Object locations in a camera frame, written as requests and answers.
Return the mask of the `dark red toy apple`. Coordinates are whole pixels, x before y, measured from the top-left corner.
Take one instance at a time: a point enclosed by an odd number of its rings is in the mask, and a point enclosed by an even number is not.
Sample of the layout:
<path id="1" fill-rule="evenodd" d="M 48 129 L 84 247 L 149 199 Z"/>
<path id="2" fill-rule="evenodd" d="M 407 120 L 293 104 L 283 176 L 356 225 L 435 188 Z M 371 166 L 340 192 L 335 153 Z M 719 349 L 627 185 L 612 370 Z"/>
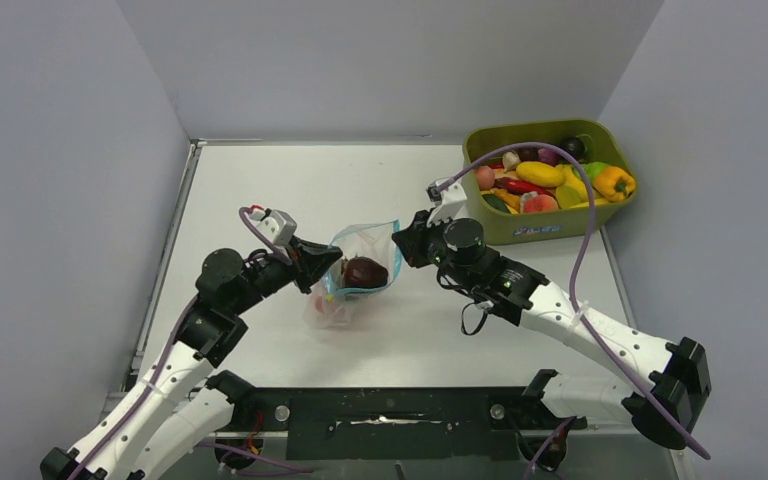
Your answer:
<path id="1" fill-rule="evenodd" d="M 356 256 L 342 263 L 343 288 L 375 289 L 385 287 L 389 282 L 389 271 L 377 261 Z"/>

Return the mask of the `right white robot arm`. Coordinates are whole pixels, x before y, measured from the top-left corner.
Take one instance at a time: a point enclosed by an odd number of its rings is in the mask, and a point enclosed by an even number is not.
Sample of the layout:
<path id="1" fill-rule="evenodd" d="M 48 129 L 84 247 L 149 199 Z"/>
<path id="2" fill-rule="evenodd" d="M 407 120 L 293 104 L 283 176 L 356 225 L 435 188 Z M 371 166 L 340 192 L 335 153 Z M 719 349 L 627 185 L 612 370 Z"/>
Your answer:
<path id="1" fill-rule="evenodd" d="M 478 221 L 431 225 L 422 210 L 391 238 L 412 268 L 432 266 L 441 286 L 468 298 L 483 316 L 551 337 L 613 374 L 575 381 L 549 370 L 522 400 L 524 417 L 545 427 L 562 417 L 633 426 L 672 450 L 699 450 L 691 433 L 711 394 L 704 346 L 646 334 L 574 299 L 544 273 L 488 246 Z"/>

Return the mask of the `clear zip top bag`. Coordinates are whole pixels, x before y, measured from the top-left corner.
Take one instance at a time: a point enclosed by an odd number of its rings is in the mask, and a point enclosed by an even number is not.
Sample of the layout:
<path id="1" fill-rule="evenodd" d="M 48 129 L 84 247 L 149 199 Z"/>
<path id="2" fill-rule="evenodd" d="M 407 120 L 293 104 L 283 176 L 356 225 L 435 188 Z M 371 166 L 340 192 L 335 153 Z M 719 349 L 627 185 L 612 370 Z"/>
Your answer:
<path id="1" fill-rule="evenodd" d="M 312 287 L 303 318 L 317 328 L 343 327 L 352 322 L 369 299 L 398 278 L 403 256 L 392 240 L 400 222 L 352 224 L 334 235 L 330 244 L 342 251 Z"/>

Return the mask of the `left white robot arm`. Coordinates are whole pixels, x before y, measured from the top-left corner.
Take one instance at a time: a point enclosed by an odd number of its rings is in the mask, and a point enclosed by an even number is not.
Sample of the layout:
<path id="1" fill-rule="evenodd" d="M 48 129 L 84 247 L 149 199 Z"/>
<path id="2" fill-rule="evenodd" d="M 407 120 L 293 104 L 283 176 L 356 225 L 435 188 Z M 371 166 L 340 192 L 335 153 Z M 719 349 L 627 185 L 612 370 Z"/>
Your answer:
<path id="1" fill-rule="evenodd" d="M 293 284 L 308 294 L 343 256 L 337 246 L 293 237 L 288 262 L 229 248 L 202 263 L 197 294 L 158 358 L 103 421 L 40 464 L 45 479 L 157 479 L 232 420 L 253 386 L 220 364 L 248 330 L 243 313 Z"/>

